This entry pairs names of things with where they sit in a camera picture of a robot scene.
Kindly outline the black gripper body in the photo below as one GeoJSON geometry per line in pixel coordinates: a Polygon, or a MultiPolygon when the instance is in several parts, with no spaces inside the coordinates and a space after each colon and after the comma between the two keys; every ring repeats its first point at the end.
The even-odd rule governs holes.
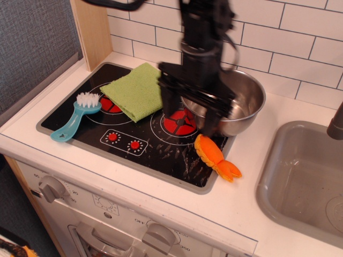
{"type": "Polygon", "coordinates": [[[219,109],[223,117],[231,110],[230,103],[235,93],[220,79],[221,48],[208,52],[195,49],[183,50],[182,64],[161,62],[158,65],[161,76],[160,87],[168,88],[206,109],[219,109]]]}

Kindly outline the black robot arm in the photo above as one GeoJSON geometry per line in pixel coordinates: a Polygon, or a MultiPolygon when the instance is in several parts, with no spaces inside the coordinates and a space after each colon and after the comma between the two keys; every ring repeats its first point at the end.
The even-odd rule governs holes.
{"type": "Polygon", "coordinates": [[[235,93],[221,79],[223,43],[231,43],[226,34],[232,28],[234,13],[228,1],[180,1],[184,27],[181,40],[182,62],[162,62],[158,68],[163,111],[174,114],[181,99],[206,109],[200,131],[211,137],[223,117],[231,111],[235,93]]]}

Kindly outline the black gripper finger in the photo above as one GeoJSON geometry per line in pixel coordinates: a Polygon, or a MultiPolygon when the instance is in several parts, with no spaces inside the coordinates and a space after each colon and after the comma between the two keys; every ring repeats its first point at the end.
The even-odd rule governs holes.
{"type": "Polygon", "coordinates": [[[163,104],[163,112],[166,117],[171,117],[181,106],[181,97],[179,93],[168,88],[161,88],[161,98],[163,104]]]}
{"type": "Polygon", "coordinates": [[[207,137],[212,137],[219,133],[219,123],[223,117],[223,113],[219,109],[206,109],[205,120],[201,132],[207,137]]]}

